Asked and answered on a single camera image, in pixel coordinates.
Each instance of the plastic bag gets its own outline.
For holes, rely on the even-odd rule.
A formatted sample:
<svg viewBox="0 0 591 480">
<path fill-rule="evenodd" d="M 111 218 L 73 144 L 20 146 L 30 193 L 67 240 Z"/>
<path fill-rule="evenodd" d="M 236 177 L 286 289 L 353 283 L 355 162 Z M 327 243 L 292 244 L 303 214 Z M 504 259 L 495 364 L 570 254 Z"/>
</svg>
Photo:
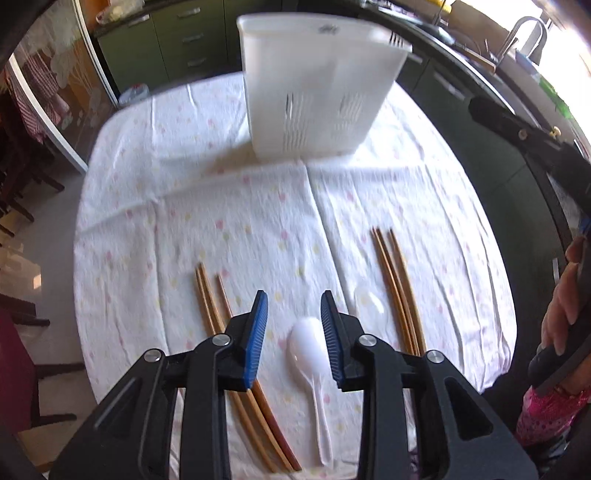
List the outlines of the plastic bag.
<svg viewBox="0 0 591 480">
<path fill-rule="evenodd" d="M 117 22 L 117 20 L 142 10 L 143 6 L 144 0 L 120 0 L 97 14 L 96 21 L 99 25 Z"/>
</svg>

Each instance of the glass door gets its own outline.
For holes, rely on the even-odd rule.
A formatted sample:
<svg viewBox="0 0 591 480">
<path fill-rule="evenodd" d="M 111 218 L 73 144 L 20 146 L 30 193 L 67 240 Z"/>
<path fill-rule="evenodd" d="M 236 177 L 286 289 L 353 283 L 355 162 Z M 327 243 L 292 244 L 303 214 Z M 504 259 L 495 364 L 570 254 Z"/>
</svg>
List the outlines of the glass door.
<svg viewBox="0 0 591 480">
<path fill-rule="evenodd" d="M 7 79 L 28 133 L 40 142 L 49 138 L 86 171 L 98 132 L 116 108 L 81 27 L 76 4 L 57 0 L 19 43 Z"/>
</svg>

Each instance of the metal screw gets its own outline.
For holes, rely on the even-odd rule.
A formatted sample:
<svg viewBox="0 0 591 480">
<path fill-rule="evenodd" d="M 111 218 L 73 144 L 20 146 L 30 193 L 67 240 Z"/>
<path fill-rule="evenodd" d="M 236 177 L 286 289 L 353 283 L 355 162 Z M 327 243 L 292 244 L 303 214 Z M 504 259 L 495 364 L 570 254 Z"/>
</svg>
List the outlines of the metal screw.
<svg viewBox="0 0 591 480">
<path fill-rule="evenodd" d="M 366 333 L 365 335 L 359 337 L 359 343 L 361 343 L 363 346 L 374 346 L 376 343 L 378 343 L 378 340 L 373 335 Z"/>
<path fill-rule="evenodd" d="M 158 349 L 152 348 L 144 353 L 144 360 L 153 364 L 162 358 L 162 352 Z"/>
<path fill-rule="evenodd" d="M 429 350 L 427 352 L 427 358 L 434 364 L 440 364 L 445 360 L 445 356 L 439 350 Z"/>
<path fill-rule="evenodd" d="M 213 344 L 217 346 L 226 346 L 230 343 L 230 340 L 230 336 L 226 335 L 225 333 L 220 333 L 212 338 Z"/>
</svg>

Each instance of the pink sleeve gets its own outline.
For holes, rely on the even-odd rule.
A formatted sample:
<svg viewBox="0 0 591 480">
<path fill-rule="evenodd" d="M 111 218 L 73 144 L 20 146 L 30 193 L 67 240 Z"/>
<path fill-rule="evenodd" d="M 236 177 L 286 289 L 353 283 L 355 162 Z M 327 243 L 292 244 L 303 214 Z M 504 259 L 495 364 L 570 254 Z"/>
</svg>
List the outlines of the pink sleeve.
<svg viewBox="0 0 591 480">
<path fill-rule="evenodd" d="M 523 408 L 517 421 L 517 440 L 526 447 L 564 433 L 589 398 L 591 390 L 584 390 L 579 395 L 568 395 L 557 389 L 545 397 L 539 397 L 530 387 L 523 397 Z"/>
</svg>

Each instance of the kitchen faucet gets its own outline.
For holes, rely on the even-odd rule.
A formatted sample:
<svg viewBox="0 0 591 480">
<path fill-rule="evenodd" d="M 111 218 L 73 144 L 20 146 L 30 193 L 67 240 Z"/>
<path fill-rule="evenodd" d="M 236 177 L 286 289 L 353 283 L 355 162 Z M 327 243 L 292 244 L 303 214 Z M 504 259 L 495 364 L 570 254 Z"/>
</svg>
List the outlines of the kitchen faucet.
<svg viewBox="0 0 591 480">
<path fill-rule="evenodd" d="M 535 22 L 538 22 L 542 27 L 542 36 L 540 39 L 540 43 L 538 43 L 538 46 L 536 46 L 534 51 L 532 53 L 530 53 L 530 55 L 528 56 L 528 58 L 529 58 L 529 57 L 533 56 L 534 54 L 536 54 L 536 58 L 533 59 L 532 61 L 534 61 L 535 63 L 540 62 L 539 57 L 541 56 L 542 48 L 544 48 L 544 45 L 546 44 L 546 39 L 548 38 L 548 29 L 546 28 L 545 23 L 542 22 L 541 19 L 536 18 L 536 17 L 527 16 L 527 17 L 520 18 L 517 21 L 517 23 L 515 23 L 513 30 L 511 30 L 509 35 L 507 35 L 507 38 L 505 39 L 501 49 L 499 50 L 499 55 L 498 55 L 498 59 L 496 62 L 497 65 L 501 63 L 501 61 L 503 60 L 503 58 L 505 58 L 505 55 L 507 54 L 507 52 L 509 51 L 509 49 L 513 45 L 515 36 L 517 35 L 517 31 L 519 30 L 520 26 L 522 26 L 525 22 L 527 22 L 529 20 L 533 20 Z"/>
</svg>

